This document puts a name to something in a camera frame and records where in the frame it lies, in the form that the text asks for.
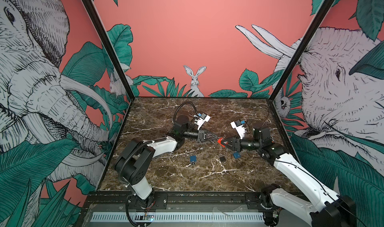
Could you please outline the red safety padlock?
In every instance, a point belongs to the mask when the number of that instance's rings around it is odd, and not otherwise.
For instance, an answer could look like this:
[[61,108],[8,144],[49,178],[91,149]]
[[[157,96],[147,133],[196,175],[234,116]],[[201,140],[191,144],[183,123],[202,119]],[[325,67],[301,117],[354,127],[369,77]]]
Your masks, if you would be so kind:
[[225,148],[225,145],[222,143],[224,138],[219,138],[218,139],[218,143],[220,144],[220,146],[222,146],[223,148]]

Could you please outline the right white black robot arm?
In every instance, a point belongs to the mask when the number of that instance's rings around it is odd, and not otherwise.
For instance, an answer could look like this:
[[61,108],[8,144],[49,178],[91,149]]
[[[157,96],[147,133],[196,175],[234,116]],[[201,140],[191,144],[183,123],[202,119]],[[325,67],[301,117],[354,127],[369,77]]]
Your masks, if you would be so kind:
[[340,196],[307,171],[284,146],[273,141],[269,128],[254,126],[252,138],[245,137],[243,126],[234,128],[239,135],[220,138],[218,143],[222,147],[233,152],[255,150],[307,198],[305,201],[276,184],[263,188],[256,203],[265,210],[265,225],[275,227],[279,222],[279,209],[284,209],[312,227],[357,226],[355,202],[348,196]]

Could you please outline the blue padlock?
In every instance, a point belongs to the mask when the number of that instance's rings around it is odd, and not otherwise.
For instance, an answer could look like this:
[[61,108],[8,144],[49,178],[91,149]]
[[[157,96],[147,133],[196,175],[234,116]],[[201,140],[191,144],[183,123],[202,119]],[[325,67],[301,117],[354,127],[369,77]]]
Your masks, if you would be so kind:
[[191,165],[195,165],[197,163],[197,156],[190,156]]
[[239,153],[237,153],[237,152],[233,153],[233,156],[234,156],[235,159],[241,158],[241,155]]

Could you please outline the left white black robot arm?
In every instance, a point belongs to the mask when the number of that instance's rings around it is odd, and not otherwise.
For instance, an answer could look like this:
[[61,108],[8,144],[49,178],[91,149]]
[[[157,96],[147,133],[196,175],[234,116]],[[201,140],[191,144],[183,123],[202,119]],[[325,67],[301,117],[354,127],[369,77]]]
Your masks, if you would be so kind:
[[191,123],[187,116],[180,116],[164,137],[150,141],[132,139],[115,162],[118,181],[128,186],[145,206],[151,205],[154,202],[154,191],[146,179],[146,173],[152,159],[177,151],[184,145],[185,139],[198,143],[216,139],[216,134],[202,128],[210,119],[205,113],[198,113]]

